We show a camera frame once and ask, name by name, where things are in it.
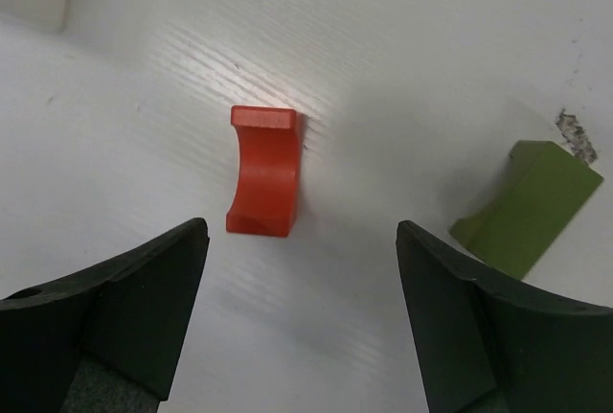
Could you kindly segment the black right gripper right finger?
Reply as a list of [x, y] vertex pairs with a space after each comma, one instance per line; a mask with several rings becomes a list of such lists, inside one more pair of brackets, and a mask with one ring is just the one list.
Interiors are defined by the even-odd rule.
[[608, 412], [612, 311], [515, 280], [405, 220], [397, 263], [432, 412]]

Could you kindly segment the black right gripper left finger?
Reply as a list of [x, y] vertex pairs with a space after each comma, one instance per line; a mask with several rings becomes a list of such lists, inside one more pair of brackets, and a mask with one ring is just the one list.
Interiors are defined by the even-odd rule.
[[209, 247], [193, 218], [1, 302], [5, 412], [155, 412], [170, 395]]

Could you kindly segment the green arch wood block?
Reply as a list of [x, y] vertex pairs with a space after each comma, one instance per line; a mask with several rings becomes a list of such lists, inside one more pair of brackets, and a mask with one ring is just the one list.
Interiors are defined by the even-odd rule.
[[603, 181], [554, 142], [518, 141], [495, 196], [457, 219], [449, 234], [483, 263], [522, 280]]

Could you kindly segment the red wood block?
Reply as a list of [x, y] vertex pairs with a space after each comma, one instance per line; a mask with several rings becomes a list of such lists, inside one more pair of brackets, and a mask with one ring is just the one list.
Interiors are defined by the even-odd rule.
[[286, 238], [297, 217], [303, 125], [292, 108], [234, 105], [238, 183], [226, 231]]

